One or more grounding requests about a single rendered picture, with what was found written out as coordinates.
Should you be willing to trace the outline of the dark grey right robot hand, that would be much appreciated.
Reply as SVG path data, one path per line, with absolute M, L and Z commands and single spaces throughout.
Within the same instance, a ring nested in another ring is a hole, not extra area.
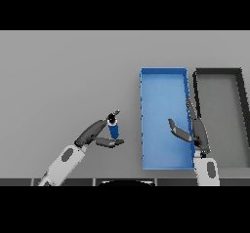
M 200 156 L 205 158 L 207 154 L 211 152 L 207 131 L 200 117 L 198 117 L 194 111 L 194 106 L 190 97 L 186 100 L 187 109 L 189 112 L 189 118 L 192 125 L 192 133 L 188 133 L 183 129 L 176 126 L 172 118 L 168 119 L 171 133 L 177 138 L 182 139 L 185 142 L 194 142 L 194 145 L 199 148 Z

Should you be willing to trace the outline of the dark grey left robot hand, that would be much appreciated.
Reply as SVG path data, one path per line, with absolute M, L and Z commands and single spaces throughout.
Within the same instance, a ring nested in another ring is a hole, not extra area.
M 112 112 L 115 117 L 118 115 L 120 110 L 116 110 Z M 84 145 L 89 145 L 92 142 L 94 142 L 98 146 L 103 146 L 107 148 L 113 148 L 117 145 L 123 144 L 125 142 L 124 139 L 120 139 L 119 137 L 117 139 L 114 139 L 110 136 L 110 138 L 106 137 L 99 137 L 99 134 L 101 131 L 108 127 L 107 125 L 107 117 L 103 120 L 98 120 L 91 126 L 89 126 L 75 141 L 74 144 L 82 148 Z

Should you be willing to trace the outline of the blue pipe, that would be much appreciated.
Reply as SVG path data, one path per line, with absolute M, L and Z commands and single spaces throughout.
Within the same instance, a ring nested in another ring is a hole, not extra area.
M 119 137 L 118 122 L 113 113 L 110 113 L 107 117 L 107 125 L 112 138 L 117 139 Z

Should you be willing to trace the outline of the dark grey bin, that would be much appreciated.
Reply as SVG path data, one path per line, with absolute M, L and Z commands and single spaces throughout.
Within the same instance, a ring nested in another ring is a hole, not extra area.
M 192 74 L 198 116 L 222 169 L 250 168 L 250 110 L 242 69 L 196 68 Z

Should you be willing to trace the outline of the blue bin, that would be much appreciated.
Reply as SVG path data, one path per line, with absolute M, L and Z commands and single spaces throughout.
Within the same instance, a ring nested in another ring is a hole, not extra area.
M 194 144 L 171 133 L 168 119 L 192 133 L 186 106 L 189 96 L 185 67 L 142 67 L 141 134 L 143 169 L 147 171 L 187 171 L 193 169 Z

